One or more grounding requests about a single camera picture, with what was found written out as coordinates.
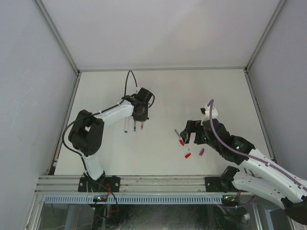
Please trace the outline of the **blue white marker pen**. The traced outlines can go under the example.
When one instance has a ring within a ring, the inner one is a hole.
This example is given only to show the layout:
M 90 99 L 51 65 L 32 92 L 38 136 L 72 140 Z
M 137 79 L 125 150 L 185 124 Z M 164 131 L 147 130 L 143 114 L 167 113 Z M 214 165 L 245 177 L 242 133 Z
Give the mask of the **blue white marker pen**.
M 128 126 L 129 126 L 129 118 L 125 118 L 125 127 L 124 127 L 124 132 L 128 133 Z

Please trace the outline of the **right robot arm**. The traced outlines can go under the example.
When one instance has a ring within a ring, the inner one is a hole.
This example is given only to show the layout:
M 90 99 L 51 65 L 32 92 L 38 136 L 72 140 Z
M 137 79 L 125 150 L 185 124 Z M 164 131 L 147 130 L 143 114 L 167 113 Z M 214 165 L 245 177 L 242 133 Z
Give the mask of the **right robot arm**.
M 195 134 L 195 144 L 206 144 L 237 165 L 227 167 L 221 175 L 225 187 L 264 198 L 283 209 L 292 220 L 306 225 L 306 180 L 276 164 L 246 139 L 231 135 L 217 119 L 187 121 L 180 133 L 184 143 L 189 143 L 192 133 Z

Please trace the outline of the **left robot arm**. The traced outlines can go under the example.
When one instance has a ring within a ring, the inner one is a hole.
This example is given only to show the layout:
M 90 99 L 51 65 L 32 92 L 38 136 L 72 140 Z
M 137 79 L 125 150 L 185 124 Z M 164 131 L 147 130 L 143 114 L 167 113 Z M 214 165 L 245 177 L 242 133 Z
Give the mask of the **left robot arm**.
M 148 109 L 154 101 L 155 96 L 152 92 L 140 88 L 137 93 L 123 96 L 119 103 L 105 110 L 96 113 L 81 110 L 76 119 L 67 125 L 62 139 L 69 129 L 68 141 L 72 144 L 72 148 L 68 147 L 64 140 L 62 143 L 68 150 L 81 157 L 86 176 L 94 181 L 105 176 L 97 153 L 102 145 L 105 127 L 129 117 L 132 117 L 135 122 L 147 121 Z

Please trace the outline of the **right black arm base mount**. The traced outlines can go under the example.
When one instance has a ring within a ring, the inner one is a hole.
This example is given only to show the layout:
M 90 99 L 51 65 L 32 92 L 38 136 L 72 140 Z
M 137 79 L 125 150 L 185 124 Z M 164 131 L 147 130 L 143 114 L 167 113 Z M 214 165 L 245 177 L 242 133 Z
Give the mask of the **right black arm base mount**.
M 217 176 L 210 176 L 204 178 L 206 192 L 208 193 L 214 193 L 214 192 L 238 192 L 239 190 L 234 188 L 233 186 L 230 187 L 224 187 L 222 185 L 220 177 Z

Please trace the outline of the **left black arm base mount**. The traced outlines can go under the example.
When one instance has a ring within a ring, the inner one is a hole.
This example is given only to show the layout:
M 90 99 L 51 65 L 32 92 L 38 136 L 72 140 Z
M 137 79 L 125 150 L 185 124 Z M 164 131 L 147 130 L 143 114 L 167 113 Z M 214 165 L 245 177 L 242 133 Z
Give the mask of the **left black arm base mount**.
M 107 176 L 99 178 L 98 180 L 93 180 L 90 177 L 83 175 L 78 184 L 78 192 L 119 192 L 120 188 L 120 177 L 117 176 Z

